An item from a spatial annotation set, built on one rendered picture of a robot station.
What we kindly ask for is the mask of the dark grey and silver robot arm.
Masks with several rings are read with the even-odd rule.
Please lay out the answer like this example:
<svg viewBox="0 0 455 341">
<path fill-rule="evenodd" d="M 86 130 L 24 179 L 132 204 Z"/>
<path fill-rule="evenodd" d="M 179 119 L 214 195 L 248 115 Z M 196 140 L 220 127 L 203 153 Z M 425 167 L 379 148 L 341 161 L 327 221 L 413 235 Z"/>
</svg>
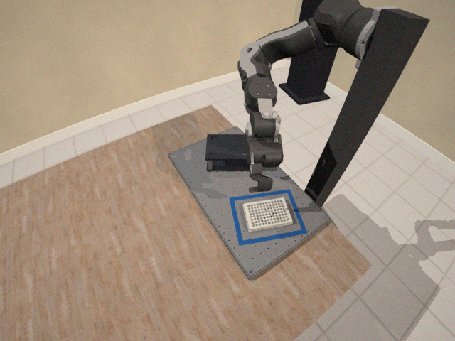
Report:
<svg viewBox="0 0 455 341">
<path fill-rule="evenodd" d="M 250 115 L 245 133 L 253 139 L 279 135 L 279 114 L 273 112 L 277 103 L 277 88 L 270 73 L 273 63 L 306 53 L 317 44 L 318 50 L 343 48 L 357 58 L 355 68 L 358 69 L 382 9 L 400 8 L 373 9 L 363 7 L 359 0 L 323 0 L 314 18 L 308 19 L 309 25 L 304 19 L 248 43 L 240 51 L 237 62 L 244 105 Z"/>
</svg>

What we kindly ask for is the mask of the blue tape square outline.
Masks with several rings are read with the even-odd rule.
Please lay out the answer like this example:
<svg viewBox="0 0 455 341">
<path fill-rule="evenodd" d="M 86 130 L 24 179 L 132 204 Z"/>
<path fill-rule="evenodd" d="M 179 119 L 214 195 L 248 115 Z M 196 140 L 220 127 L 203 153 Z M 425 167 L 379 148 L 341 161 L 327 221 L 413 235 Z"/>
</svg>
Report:
<svg viewBox="0 0 455 341">
<path fill-rule="evenodd" d="M 291 200 L 292 206 L 294 208 L 294 211 L 296 213 L 297 219 L 299 221 L 299 224 L 300 224 L 302 230 L 298 230 L 298 231 L 294 231 L 294 232 L 287 232 L 287 233 L 283 233 L 283 234 L 276 234 L 276 235 L 272 235 L 272 236 L 268 236 L 268 237 L 260 237 L 260 238 L 256 238 L 256 239 L 242 240 L 240 224 L 239 224 L 239 221 L 238 221 L 237 211 L 236 211 L 236 208 L 235 208 L 235 202 L 234 201 L 235 200 L 250 199 L 250 198 L 255 198 L 255 197 L 264 197 L 264 196 L 269 196 L 269 195 L 278 195 L 278 194 L 283 194 L 283 193 L 288 193 L 289 199 Z M 254 243 L 258 243 L 258 242 L 265 242 L 265 241 L 274 240 L 274 239 L 281 239 L 281 238 L 285 238 L 285 237 L 292 237 L 292 236 L 296 236 L 296 235 L 306 234 L 307 233 L 305 225 L 304 225 L 304 222 L 303 222 L 303 220 L 301 218 L 301 215 L 300 215 L 299 210 L 298 210 L 298 208 L 296 206 L 296 203 L 294 201 L 294 198 L 293 198 L 293 195 L 292 195 L 290 189 L 288 189 L 288 190 L 279 190 L 279 191 L 268 192 L 268 193 L 260 193 L 260 194 L 254 194 L 254 195 L 245 195 L 245 196 L 239 196 L 239 197 L 229 197 L 229 198 L 230 198 L 230 205 L 231 205 L 231 208 L 232 208 L 232 215 L 233 215 L 233 219 L 234 219 L 234 223 L 235 223 L 235 229 L 236 229 L 236 232 L 237 232 L 237 239 L 238 239 L 239 246 L 246 245 L 246 244 L 254 244 Z"/>
</svg>

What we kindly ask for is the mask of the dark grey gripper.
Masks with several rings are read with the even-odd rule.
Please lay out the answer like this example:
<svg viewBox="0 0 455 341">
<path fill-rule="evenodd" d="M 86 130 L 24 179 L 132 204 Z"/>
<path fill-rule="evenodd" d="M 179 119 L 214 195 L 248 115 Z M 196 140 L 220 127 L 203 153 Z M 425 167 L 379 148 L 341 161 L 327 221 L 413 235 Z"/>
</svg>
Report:
<svg viewBox="0 0 455 341">
<path fill-rule="evenodd" d="M 250 187 L 249 192 L 270 191 L 273 180 L 262 175 L 262 165 L 263 167 L 276 168 L 282 163 L 284 154 L 281 134 L 274 138 L 253 139 L 245 133 L 243 144 L 245 153 L 242 154 L 242 157 L 247 157 L 247 162 L 250 165 L 250 177 L 258 181 L 258 186 Z"/>
</svg>

